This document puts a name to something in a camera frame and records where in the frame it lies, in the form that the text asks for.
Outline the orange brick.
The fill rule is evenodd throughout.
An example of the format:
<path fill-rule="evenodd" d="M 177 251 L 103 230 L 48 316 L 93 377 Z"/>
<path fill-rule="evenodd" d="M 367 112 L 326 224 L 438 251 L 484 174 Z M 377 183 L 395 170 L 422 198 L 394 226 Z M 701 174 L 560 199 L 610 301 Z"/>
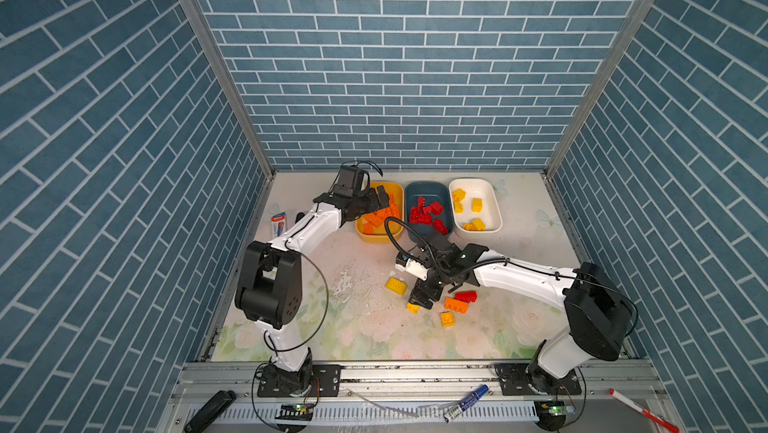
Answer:
<path fill-rule="evenodd" d="M 363 216 L 363 231 L 367 235 L 373 235 L 379 228 L 383 227 L 384 221 L 392 216 L 391 209 L 382 209 L 375 213 Z"/>

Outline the blue marker pen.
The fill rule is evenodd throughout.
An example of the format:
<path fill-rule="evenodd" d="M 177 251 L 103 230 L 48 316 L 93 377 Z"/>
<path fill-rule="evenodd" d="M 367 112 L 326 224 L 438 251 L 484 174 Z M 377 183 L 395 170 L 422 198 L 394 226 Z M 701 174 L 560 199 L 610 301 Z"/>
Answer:
<path fill-rule="evenodd" d="M 451 423 L 460 416 L 462 416 L 468 409 L 473 407 L 479 402 L 487 393 L 489 387 L 486 384 L 481 384 L 478 388 L 469 392 L 458 402 L 450 406 L 444 413 L 443 419 L 446 423 Z"/>

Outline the small yellow-orange square brick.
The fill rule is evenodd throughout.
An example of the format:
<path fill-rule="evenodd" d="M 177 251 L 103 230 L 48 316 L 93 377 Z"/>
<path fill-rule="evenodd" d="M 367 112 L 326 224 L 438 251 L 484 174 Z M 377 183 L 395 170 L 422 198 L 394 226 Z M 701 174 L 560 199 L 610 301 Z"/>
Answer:
<path fill-rule="evenodd" d="M 452 327 L 455 325 L 455 318 L 452 312 L 442 312 L 440 315 L 440 322 L 444 328 Z"/>

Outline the red white marker pen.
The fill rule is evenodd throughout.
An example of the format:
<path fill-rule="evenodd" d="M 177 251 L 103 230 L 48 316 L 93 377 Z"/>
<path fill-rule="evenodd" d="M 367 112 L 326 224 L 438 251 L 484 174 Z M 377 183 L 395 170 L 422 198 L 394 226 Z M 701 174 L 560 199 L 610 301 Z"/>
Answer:
<path fill-rule="evenodd" d="M 651 420 L 659 427 L 663 428 L 664 430 L 671 432 L 671 433 L 679 433 L 680 428 L 676 425 L 670 423 L 666 419 L 652 413 L 647 408 L 641 406 L 639 403 L 635 402 L 634 400 L 628 398 L 626 395 L 618 392 L 617 390 L 610 388 L 609 394 L 615 398 L 617 401 L 621 402 L 625 406 L 629 407 L 633 411 L 643 415 L 645 418 Z"/>

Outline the marker pen package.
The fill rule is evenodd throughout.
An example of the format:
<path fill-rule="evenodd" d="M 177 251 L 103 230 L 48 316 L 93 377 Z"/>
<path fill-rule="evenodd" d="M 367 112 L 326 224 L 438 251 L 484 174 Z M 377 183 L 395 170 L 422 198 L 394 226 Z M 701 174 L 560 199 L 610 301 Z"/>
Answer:
<path fill-rule="evenodd" d="M 287 229 L 287 215 L 285 212 L 274 214 L 270 219 L 271 236 L 276 239 L 282 236 Z"/>

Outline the aluminium front rail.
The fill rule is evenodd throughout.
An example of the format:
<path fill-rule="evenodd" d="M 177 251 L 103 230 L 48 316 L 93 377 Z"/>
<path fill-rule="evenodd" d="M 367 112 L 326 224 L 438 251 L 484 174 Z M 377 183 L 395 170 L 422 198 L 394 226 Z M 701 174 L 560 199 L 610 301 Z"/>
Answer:
<path fill-rule="evenodd" d="M 521 361 L 321 362 L 316 386 L 289 396 L 252 363 L 185 365 L 159 430 L 185 424 L 219 390 L 235 402 L 204 432 L 667 432 L 609 394 L 613 388 L 680 429 L 683 421 L 647 360 L 590 361 L 552 395 L 528 385 Z M 462 416 L 443 413 L 481 384 Z"/>

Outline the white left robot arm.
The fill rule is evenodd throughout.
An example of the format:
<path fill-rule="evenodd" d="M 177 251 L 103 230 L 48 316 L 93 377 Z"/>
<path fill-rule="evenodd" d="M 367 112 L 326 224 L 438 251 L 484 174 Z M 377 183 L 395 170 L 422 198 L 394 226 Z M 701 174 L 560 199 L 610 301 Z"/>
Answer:
<path fill-rule="evenodd" d="M 316 386 L 309 341 L 300 338 L 293 323 L 303 298 L 303 263 L 345 224 L 389 206 L 388 194 L 371 186 L 365 166 L 382 172 L 367 160 L 343 163 L 330 188 L 313 199 L 293 227 L 266 243 L 251 242 L 243 256 L 235 306 L 255 323 L 270 351 L 263 372 L 289 396 L 307 394 Z"/>

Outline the black stapler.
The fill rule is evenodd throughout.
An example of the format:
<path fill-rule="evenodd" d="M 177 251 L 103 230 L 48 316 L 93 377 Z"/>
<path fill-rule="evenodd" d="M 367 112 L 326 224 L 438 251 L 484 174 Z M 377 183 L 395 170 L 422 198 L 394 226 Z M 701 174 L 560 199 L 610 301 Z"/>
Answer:
<path fill-rule="evenodd" d="M 232 390 L 219 390 L 185 424 L 184 433 L 202 433 L 237 399 Z"/>

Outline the yellow curved brick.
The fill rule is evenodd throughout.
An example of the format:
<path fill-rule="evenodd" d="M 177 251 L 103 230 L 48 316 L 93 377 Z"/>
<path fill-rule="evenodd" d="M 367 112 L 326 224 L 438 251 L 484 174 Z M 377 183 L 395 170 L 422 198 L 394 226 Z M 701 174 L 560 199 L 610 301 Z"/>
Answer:
<path fill-rule="evenodd" d="M 390 277 L 385 284 L 385 288 L 389 291 L 396 293 L 397 295 L 404 296 L 407 291 L 408 285 L 404 281 L 401 281 L 394 277 Z"/>

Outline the orange two by four brick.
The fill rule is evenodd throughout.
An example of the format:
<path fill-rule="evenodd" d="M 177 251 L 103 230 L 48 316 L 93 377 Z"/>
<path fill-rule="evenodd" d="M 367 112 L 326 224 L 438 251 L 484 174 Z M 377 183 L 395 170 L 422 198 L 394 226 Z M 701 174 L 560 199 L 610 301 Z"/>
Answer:
<path fill-rule="evenodd" d="M 469 304 L 454 298 L 446 298 L 444 302 L 444 306 L 447 310 L 459 313 L 459 314 L 466 314 L 469 308 Z"/>

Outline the white plastic bin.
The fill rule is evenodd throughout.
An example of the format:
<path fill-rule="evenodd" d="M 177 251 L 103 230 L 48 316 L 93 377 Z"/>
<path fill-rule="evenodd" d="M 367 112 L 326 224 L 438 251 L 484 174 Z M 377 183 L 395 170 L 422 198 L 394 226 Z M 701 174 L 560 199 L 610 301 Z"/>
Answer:
<path fill-rule="evenodd" d="M 503 219 L 493 186 L 478 178 L 459 178 L 448 185 L 454 230 L 469 239 L 499 233 Z"/>

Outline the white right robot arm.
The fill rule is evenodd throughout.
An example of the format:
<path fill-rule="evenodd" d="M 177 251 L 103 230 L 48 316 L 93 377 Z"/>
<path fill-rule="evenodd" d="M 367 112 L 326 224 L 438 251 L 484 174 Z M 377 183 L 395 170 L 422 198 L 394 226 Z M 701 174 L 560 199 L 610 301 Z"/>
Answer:
<path fill-rule="evenodd" d="M 633 331 L 638 310 L 596 264 L 557 268 L 514 259 L 486 246 L 459 247 L 447 240 L 420 239 L 413 253 L 398 250 L 396 268 L 416 278 L 409 302 L 430 309 L 446 287 L 468 283 L 497 288 L 542 302 L 565 314 L 567 325 L 537 347 L 525 370 L 531 389 L 554 394 L 591 359 L 615 361 Z"/>

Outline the teal plastic bin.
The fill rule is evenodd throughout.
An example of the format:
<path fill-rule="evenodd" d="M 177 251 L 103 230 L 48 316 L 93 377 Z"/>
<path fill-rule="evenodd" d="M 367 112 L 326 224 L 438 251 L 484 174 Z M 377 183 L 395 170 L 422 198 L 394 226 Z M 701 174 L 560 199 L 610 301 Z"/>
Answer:
<path fill-rule="evenodd" d="M 439 182 L 419 181 L 404 189 L 406 222 L 419 235 L 448 236 L 453 232 L 452 198 L 448 187 Z"/>

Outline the red brick cluster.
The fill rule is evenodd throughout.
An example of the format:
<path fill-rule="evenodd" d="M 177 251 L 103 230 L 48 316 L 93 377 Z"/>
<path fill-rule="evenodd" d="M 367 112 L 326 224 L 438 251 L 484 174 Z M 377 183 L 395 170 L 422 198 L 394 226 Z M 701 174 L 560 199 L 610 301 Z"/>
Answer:
<path fill-rule="evenodd" d="M 478 299 L 478 294 L 475 291 L 456 292 L 454 299 L 464 303 L 474 303 Z"/>

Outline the yellow plastic bin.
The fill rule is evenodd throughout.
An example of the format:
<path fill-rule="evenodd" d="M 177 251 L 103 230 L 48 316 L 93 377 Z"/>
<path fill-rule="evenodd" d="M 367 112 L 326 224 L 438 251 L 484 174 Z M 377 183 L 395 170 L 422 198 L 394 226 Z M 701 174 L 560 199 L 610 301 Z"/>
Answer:
<path fill-rule="evenodd" d="M 355 230 L 361 240 L 367 243 L 388 243 L 384 220 L 396 217 L 405 220 L 404 189 L 395 182 L 373 182 L 376 189 L 382 186 L 389 198 L 389 206 L 381 211 L 366 214 L 355 222 Z"/>

